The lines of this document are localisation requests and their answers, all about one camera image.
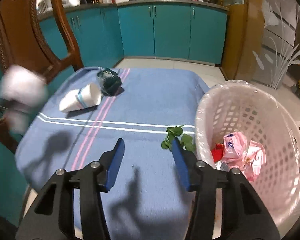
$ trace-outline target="metal screw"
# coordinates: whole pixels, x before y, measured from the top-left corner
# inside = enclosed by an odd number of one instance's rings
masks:
[[[92,168],[97,168],[97,167],[100,166],[100,163],[99,163],[99,162],[92,162],[92,163],[90,164],[90,166],[91,166]]]
[[[196,165],[199,167],[199,168],[203,168],[204,166],[206,166],[206,163],[204,161],[197,161]]]
[[[58,169],[57,171],[56,171],[56,174],[58,175],[58,176],[61,176],[61,175],[63,175],[65,173],[65,170],[64,169]]]
[[[232,172],[234,175],[240,174],[240,170],[239,170],[238,168],[233,168],[233,169],[231,169],[231,172]]]

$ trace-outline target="paper cup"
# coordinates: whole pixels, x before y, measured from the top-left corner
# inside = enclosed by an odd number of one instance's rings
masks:
[[[99,87],[90,83],[82,89],[69,91],[64,98],[61,99],[59,110],[67,113],[91,106],[100,105],[102,93]]]

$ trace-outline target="pink stripe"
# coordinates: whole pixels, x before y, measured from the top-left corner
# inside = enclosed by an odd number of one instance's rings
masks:
[[[124,76],[125,72],[126,72],[126,69],[122,72],[121,77]],[[79,151],[77,152],[77,156],[75,157],[74,162],[73,162],[73,164],[72,164],[71,171],[74,171],[74,170],[75,170],[75,167],[76,167],[77,162],[78,162],[78,160],[79,160],[80,154],[81,154],[81,152],[82,152],[82,150],[83,150],[83,148],[84,148],[84,145],[86,144],[86,142],[87,142],[87,140],[88,140],[90,134],[92,133],[92,130],[93,130],[93,128],[94,128],[94,125],[96,124],[96,122],[98,121],[99,117],[101,116],[103,109],[106,108],[106,105],[108,104],[109,100],[110,100],[110,97],[108,97],[108,98],[106,99],[106,101],[105,101],[105,103],[103,104],[103,106],[101,107],[101,109],[100,109],[100,111],[99,111],[99,113],[98,113],[96,119],[94,120],[94,123],[92,124],[92,127],[90,128],[90,130],[89,130],[89,132],[87,133],[86,137],[84,138],[82,144],[80,145]]]
[[[126,79],[126,77],[128,76],[129,72],[130,72],[130,69],[128,69],[127,74],[125,75],[125,77],[122,78],[122,83],[125,81],[125,79]],[[105,113],[104,113],[104,115],[103,115],[103,117],[102,117],[102,119],[101,119],[101,122],[99,123],[99,125],[98,125],[96,131],[94,132],[93,136],[91,137],[90,142],[89,142],[89,144],[88,144],[88,146],[87,146],[87,149],[86,149],[86,151],[85,151],[84,154],[83,154],[83,157],[82,157],[82,160],[81,160],[81,163],[80,163],[80,166],[79,166],[79,170],[82,169],[83,163],[84,163],[84,161],[85,161],[85,159],[86,159],[86,156],[87,156],[87,154],[88,154],[88,152],[89,152],[89,150],[90,150],[90,147],[91,147],[91,145],[92,145],[92,143],[93,143],[93,141],[94,141],[94,138],[96,137],[97,133],[99,132],[100,126],[102,125],[102,122],[105,120],[106,115],[108,114],[108,111],[109,111],[109,109],[110,109],[110,107],[111,107],[111,105],[112,105],[112,103],[114,102],[115,99],[116,99],[116,97],[113,97],[113,98],[112,98],[112,100],[111,100],[111,102],[110,102],[108,108],[106,109],[106,111],[105,111]]]

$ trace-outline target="white stripe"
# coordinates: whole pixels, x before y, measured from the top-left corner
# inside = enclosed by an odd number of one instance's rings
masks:
[[[80,119],[69,119],[69,118],[57,118],[57,117],[48,117],[43,113],[39,113],[43,117],[50,119],[50,120],[63,120],[63,121],[75,121],[75,122],[94,122],[94,120],[80,120]],[[112,124],[125,124],[125,125],[135,125],[135,126],[147,126],[147,127],[172,127],[172,126],[179,126],[179,125],[159,125],[159,124],[144,124],[144,123],[131,123],[131,122],[110,122],[110,121],[102,121],[103,123],[112,123]],[[186,124],[183,127],[190,127],[195,128],[193,125]]]
[[[53,122],[53,121],[47,121],[44,120],[42,117],[37,116],[41,121],[47,122],[47,123],[55,123],[55,124],[63,124],[63,125],[71,125],[71,126],[80,126],[80,127],[94,127],[97,128],[98,126],[92,126],[92,125],[84,125],[84,124],[76,124],[76,123],[65,123],[65,122]],[[127,128],[119,128],[119,127],[108,127],[108,126],[100,126],[101,129],[109,129],[109,130],[121,130],[121,131],[127,131],[127,132],[146,132],[146,133],[160,133],[160,134],[167,134],[167,132],[164,131],[152,131],[152,130],[137,130],[137,129],[127,129]],[[194,134],[194,132],[183,132],[186,134]]]

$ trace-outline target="chair backrest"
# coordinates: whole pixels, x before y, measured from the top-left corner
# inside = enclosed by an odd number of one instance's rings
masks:
[[[68,54],[59,59],[48,46],[39,26],[36,0],[1,0],[0,63],[3,72],[12,64],[45,76],[47,83],[68,66],[83,67],[77,40],[63,10],[62,0],[51,0],[53,15]],[[5,119],[0,120],[0,142],[15,152],[18,143],[9,135]]]

